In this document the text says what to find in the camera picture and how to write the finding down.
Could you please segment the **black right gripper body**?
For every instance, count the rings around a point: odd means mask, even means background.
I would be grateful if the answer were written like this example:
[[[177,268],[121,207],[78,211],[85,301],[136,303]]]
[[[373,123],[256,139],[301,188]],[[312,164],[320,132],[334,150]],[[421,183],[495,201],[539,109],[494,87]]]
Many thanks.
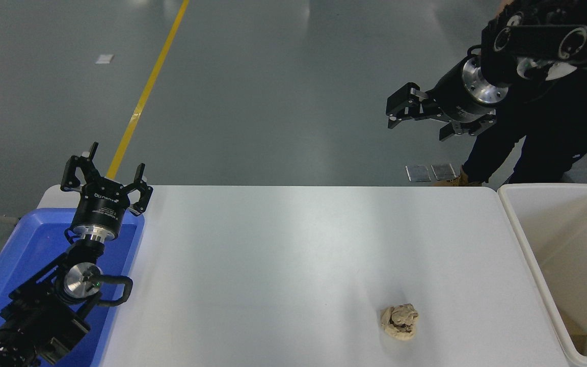
[[[488,82],[478,60],[461,60],[428,92],[450,120],[473,122],[498,105],[498,87]]]

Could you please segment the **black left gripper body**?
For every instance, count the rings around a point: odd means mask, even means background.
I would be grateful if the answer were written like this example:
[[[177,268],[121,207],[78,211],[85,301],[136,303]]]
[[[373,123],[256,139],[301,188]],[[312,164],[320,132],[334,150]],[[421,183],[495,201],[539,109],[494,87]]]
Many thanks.
[[[117,237],[129,205],[128,193],[122,184],[107,178],[87,183],[80,190],[71,231],[82,234],[88,227],[99,227],[108,232],[108,237]]]

